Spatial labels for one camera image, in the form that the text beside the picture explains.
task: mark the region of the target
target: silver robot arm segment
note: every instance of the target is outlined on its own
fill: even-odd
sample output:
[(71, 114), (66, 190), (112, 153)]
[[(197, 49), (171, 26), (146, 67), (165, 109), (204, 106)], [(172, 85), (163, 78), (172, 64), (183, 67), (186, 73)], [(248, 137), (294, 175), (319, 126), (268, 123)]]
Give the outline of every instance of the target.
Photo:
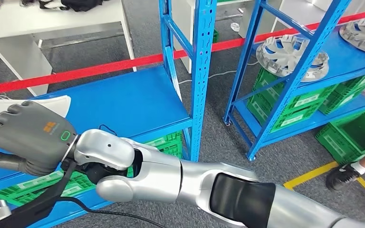
[[(101, 139), (90, 141), (87, 135), (100, 135)], [(245, 168), (180, 160), (155, 147), (101, 130), (81, 135), (75, 149), (77, 162), (77, 158), (86, 161), (81, 151), (90, 151), (89, 159), (98, 156), (102, 163), (117, 169), (126, 169), (134, 159), (140, 161), (135, 177), (107, 176), (98, 182), (97, 193), (108, 201), (181, 201), (232, 228), (365, 228), (365, 224), (298, 193), (272, 183), (259, 183), (255, 173)], [(132, 151), (139, 151), (138, 158)]]

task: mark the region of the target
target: table leg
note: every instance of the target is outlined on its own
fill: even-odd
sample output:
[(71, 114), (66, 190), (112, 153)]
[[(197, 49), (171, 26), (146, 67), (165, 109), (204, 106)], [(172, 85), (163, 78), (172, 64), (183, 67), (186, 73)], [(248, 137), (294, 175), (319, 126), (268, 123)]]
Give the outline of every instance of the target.
[[(0, 58), (19, 80), (50, 75), (52, 66), (31, 35), (0, 38)], [(27, 88), (33, 96), (47, 93), (48, 85)]]
[(132, 46), (131, 33), (129, 32), (128, 18), (126, 17), (125, 8), (124, 8), (124, 4), (122, 3), (122, 1), (121, 1), (121, 4), (122, 4), (122, 13), (123, 13), (123, 18), (124, 18), (124, 20), (121, 21), (121, 25), (122, 25), (122, 31), (124, 32), (126, 47), (128, 48), (129, 58), (135, 59), (134, 48)]

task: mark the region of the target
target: blue shelf board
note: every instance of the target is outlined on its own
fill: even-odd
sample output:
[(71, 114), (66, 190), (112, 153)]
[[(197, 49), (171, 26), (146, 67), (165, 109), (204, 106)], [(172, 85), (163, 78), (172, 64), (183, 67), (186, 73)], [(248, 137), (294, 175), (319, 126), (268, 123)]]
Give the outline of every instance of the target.
[[(327, 41), (321, 50), (328, 54), (329, 71), (328, 74), (315, 82), (300, 83), (294, 95), (300, 95), (309, 91), (325, 88), (334, 84), (338, 84), (359, 76), (365, 75), (365, 52), (355, 48), (346, 42), (339, 35), (337, 26), (329, 35)], [(255, 53), (256, 48), (261, 44), (254, 44), (252, 52)]]
[[(67, 119), (78, 133), (106, 124), (120, 137), (146, 142), (190, 127), (192, 118), (179, 99), (163, 66), (55, 91), (35, 99), (71, 97)], [(0, 189), (34, 179), (0, 169)], [(111, 204), (95, 190), (77, 196), (89, 207)], [(31, 227), (51, 227), (76, 218), (84, 211), (72, 202), (58, 203), (52, 214)]]
[[(254, 135), (258, 135), (262, 129), (262, 126), (259, 124), (254, 115), (246, 108), (245, 104), (247, 103), (247, 99), (243, 99), (237, 101), (235, 103), (235, 107), (238, 113), (244, 119), (246, 125), (250, 128)], [(270, 133), (266, 140), (261, 144), (261, 146), (266, 146), (277, 141), (289, 138), (299, 133), (306, 132), (308, 130), (314, 129), (316, 127), (327, 124), (330, 121), (335, 119), (339, 119), (345, 117), (347, 115), (360, 112), (365, 110), (365, 97), (363, 95), (359, 95), (352, 101), (344, 104), (342, 107), (333, 111), (329, 115), (324, 115), (320, 111), (316, 111), (309, 119), (299, 122), (290, 127), (282, 128), (276, 132)]]

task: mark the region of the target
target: blue metal shelf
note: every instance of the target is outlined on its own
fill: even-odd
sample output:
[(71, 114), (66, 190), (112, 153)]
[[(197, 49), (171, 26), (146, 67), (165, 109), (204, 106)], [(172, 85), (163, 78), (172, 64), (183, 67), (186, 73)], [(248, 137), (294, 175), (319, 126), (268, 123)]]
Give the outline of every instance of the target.
[[(317, 30), (310, 31), (305, 26), (300, 25), (289, 16), (283, 14), (277, 9), (272, 8), (270, 5), (268, 5), (267, 0), (255, 0), (249, 29), (246, 35), (243, 50), (241, 52), (241, 57), (239, 60), (236, 76), (234, 78), (226, 113), (223, 118), (227, 125), (233, 123), (237, 127), (239, 133), (250, 146), (250, 149), (247, 153), (247, 158), (250, 161), (255, 159), (257, 151), (262, 146), (277, 142), (304, 131), (308, 131), (337, 118), (365, 110), (365, 98), (363, 96), (359, 96), (329, 115), (324, 115), (317, 111), (308, 120), (304, 120), (293, 126), (270, 133), (270, 130), (280, 116), (280, 113), (294, 96), (315, 91), (320, 88), (365, 75), (365, 52), (358, 50), (344, 41), (338, 33), (339, 27), (336, 27), (340, 16), (345, 11), (349, 2), (350, 0), (333, 0)], [(242, 98), (238, 98), (238, 93), (248, 60), (251, 53), (259, 45), (254, 44), (254, 39), (263, 10), (268, 10), (273, 15), (297, 29), (301, 33), (299, 36), (309, 38), (310, 43), (291, 75), (285, 78), (280, 78), (273, 83), (258, 89), (257, 91), (251, 92)], [(329, 56), (330, 69), (328, 74), (323, 79), (315, 82), (300, 82), (305, 72), (310, 68), (311, 63), (315, 59), (317, 53), (319, 53), (321, 50), (327, 52)], [(259, 93), (283, 81), (286, 81), (285, 88), (280, 94), (278, 101), (275, 103), (270, 116), (266, 120), (266, 123), (261, 126), (254, 115), (247, 109), (247, 100), (256, 93)], [(249, 140), (244, 130), (234, 118), (233, 111), (235, 110), (241, 115), (245, 124), (254, 134), (256, 138), (254, 142)]]
[[(92, 83), (56, 91), (35, 99), (68, 95), (72, 102), (67, 119), (77, 132), (106, 124), (118, 136), (146, 142), (183, 130), (187, 150), (184, 158), (198, 161), (211, 46), (216, 15), (216, 1), (197, 0), (193, 44), (183, 36), (171, 16), (171, 2), (159, 0), (163, 65), (115, 76)], [(190, 112), (180, 99), (173, 59), (173, 36), (192, 59), (192, 99)], [(0, 189), (35, 177), (0, 169)], [(94, 190), (79, 194), (88, 207), (98, 209), (110, 204)], [(48, 218), (31, 227), (51, 227), (83, 215), (71, 202), (59, 202)]]

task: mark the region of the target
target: white sock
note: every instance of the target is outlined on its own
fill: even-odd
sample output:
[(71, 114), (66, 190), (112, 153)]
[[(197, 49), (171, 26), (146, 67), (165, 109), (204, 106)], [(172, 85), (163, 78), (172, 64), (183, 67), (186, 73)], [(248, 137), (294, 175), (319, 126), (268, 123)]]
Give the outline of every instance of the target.
[(350, 164), (352, 168), (354, 168), (360, 175), (363, 175), (365, 173), (365, 167), (363, 167), (358, 161), (355, 163)]

